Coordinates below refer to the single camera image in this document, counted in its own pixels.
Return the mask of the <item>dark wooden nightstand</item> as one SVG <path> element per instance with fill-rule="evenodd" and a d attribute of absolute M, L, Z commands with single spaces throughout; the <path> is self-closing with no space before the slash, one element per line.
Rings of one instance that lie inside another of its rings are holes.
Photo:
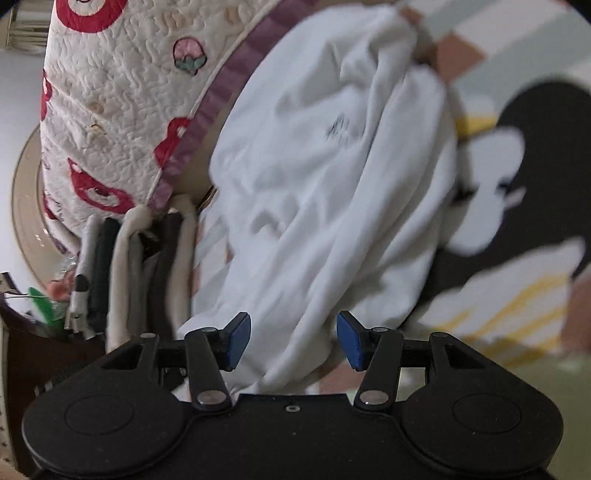
<path fill-rule="evenodd" d="M 104 354 L 104 342 L 53 329 L 8 304 L 19 296 L 11 276 L 1 274 L 1 460 L 30 476 L 36 465 L 25 445 L 21 425 L 31 403 L 42 393 Z"/>

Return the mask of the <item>beige wooden bed frame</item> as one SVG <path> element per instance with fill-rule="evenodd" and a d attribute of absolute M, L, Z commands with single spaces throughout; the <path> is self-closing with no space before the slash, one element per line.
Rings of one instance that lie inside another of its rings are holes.
<path fill-rule="evenodd" d="M 188 164 L 176 181 L 174 195 L 186 194 L 194 204 L 199 204 L 211 189 L 212 183 L 209 178 L 211 156 L 232 107 L 232 103 L 224 106 L 197 149 L 191 152 Z"/>

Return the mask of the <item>round beige floor rug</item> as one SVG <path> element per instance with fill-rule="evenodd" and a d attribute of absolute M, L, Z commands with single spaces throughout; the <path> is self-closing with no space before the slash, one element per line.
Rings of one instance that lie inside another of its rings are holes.
<path fill-rule="evenodd" d="M 24 144 L 11 185 L 11 220 L 16 243 L 36 283 L 44 287 L 58 276 L 65 256 L 43 216 L 39 127 Z"/>

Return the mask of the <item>white red quilted blanket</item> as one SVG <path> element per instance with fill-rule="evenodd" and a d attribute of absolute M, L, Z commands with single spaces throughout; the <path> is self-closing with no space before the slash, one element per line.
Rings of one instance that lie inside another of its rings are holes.
<path fill-rule="evenodd" d="M 43 214 L 77 252 L 92 215 L 165 207 L 253 70 L 311 1 L 59 1 L 41 99 Z"/>

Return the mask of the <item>white t-shirt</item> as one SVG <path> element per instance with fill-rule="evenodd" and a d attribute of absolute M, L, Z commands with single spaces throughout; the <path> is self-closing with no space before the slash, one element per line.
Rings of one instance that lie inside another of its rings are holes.
<path fill-rule="evenodd" d="M 252 337 L 232 393 L 276 393 L 329 358 L 335 316 L 398 326 L 425 285 L 456 180 L 447 89 L 415 60 L 393 5 L 342 5 L 294 27 L 252 73 L 211 158 L 233 254 L 216 303 Z"/>

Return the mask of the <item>stack of folded clothes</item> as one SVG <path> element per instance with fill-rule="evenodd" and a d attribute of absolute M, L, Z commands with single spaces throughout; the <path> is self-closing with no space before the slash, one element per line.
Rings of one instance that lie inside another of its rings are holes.
<path fill-rule="evenodd" d="M 143 205 L 122 222 L 89 217 L 65 328 L 103 335 L 108 352 L 152 333 L 172 339 L 190 314 L 195 234 L 197 209 L 186 195 L 173 197 L 161 218 Z"/>

